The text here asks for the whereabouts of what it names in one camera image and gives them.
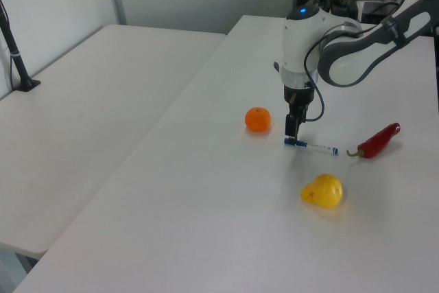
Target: orange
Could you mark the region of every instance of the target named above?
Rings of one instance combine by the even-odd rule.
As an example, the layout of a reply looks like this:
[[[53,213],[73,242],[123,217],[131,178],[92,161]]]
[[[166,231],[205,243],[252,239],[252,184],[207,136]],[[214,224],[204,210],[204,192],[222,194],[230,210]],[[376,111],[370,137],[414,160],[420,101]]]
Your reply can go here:
[[[264,132],[270,128],[272,116],[265,108],[251,108],[246,113],[247,128],[253,132]]]

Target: white table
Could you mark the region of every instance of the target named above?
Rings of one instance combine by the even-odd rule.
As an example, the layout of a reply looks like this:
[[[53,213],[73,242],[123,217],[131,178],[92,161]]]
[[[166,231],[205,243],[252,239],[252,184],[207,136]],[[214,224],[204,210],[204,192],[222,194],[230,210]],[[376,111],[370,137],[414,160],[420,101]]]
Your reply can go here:
[[[439,285],[439,130],[433,41],[418,38],[361,84],[319,82],[327,106],[283,145],[273,69],[283,19],[245,16],[126,162],[18,287],[55,292],[434,292]],[[269,134],[245,129],[264,106]],[[309,116],[320,112],[318,100]],[[344,150],[399,121],[374,160]],[[300,200],[329,172],[336,209]]]
[[[0,247],[39,258],[224,35],[111,25],[0,101]]]

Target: yellow pear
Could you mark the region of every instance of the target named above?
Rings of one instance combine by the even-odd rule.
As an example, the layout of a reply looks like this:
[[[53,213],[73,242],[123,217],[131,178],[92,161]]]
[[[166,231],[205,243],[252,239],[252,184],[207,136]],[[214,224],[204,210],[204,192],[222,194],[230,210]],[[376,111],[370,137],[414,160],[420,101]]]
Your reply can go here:
[[[300,197],[321,207],[334,207],[343,197],[342,183],[334,175],[322,174],[302,189]]]

